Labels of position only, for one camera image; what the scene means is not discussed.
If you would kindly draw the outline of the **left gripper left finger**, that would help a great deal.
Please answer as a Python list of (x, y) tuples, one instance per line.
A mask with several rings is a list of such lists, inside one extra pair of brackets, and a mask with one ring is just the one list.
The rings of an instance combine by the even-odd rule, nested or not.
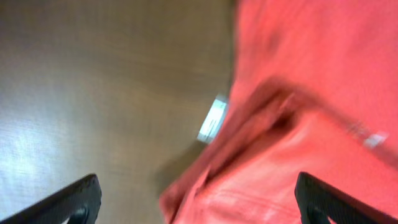
[(94, 224), (102, 191), (96, 174), (88, 174), (49, 197), (4, 219), (1, 224)]

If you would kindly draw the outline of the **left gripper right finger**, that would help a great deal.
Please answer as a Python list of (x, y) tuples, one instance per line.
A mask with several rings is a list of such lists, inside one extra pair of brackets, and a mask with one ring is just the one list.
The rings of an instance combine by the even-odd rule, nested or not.
[(396, 218), (306, 172), (299, 173), (294, 194), (302, 224), (397, 224)]

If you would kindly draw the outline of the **red orange t-shirt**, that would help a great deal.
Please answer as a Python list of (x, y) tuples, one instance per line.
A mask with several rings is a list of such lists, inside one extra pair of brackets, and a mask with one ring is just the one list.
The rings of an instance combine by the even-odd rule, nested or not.
[(397, 216), (397, 2), (237, 3), (229, 110), (166, 223), (299, 223), (308, 172)]

